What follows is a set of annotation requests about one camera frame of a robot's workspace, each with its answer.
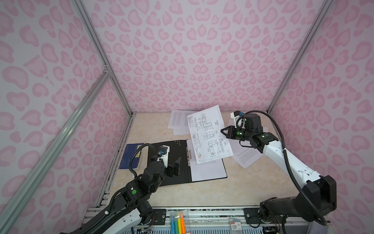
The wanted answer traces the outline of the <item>orange and black folder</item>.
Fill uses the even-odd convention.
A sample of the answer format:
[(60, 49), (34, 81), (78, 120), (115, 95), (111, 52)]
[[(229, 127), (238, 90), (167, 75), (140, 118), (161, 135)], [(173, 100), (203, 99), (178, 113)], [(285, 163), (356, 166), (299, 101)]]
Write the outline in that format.
[(162, 186), (194, 183), (227, 178), (227, 172), (223, 160), (214, 160), (207, 163), (198, 164), (192, 140), (175, 140), (154, 143), (156, 150), (160, 150), (165, 145), (169, 147), (168, 164), (179, 165), (179, 175), (166, 177)]

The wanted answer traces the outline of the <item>technical drawing sheet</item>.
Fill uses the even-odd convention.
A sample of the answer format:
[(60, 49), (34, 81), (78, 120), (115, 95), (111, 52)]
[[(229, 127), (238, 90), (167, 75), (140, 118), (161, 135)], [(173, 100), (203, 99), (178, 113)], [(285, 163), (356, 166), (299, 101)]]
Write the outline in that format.
[(197, 164), (233, 156), (219, 105), (189, 115), (188, 125)]

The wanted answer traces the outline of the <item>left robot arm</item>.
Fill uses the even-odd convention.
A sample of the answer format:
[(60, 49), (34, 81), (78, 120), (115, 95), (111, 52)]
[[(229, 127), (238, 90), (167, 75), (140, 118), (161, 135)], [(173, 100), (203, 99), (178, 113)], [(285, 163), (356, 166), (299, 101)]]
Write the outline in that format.
[(139, 224), (153, 221), (153, 208), (148, 202), (167, 176), (178, 176), (181, 158), (174, 165), (165, 166), (163, 161), (152, 161), (144, 170), (119, 189), (109, 204), (72, 234), (121, 234)]

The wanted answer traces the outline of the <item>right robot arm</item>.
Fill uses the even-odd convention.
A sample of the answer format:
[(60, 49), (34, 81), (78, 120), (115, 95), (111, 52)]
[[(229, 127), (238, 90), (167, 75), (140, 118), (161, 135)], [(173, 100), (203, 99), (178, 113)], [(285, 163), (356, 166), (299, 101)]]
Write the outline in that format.
[(279, 125), (268, 113), (234, 111), (230, 116), (234, 124), (222, 129), (221, 133), (239, 143), (248, 141), (250, 148), (258, 150), (285, 171), (299, 192), (294, 197), (273, 197), (262, 201), (258, 219), (272, 223), (281, 217), (281, 226), (284, 227), (288, 217), (300, 217), (326, 226), (325, 216), (337, 208), (336, 181), (311, 169), (293, 155), (286, 148)]

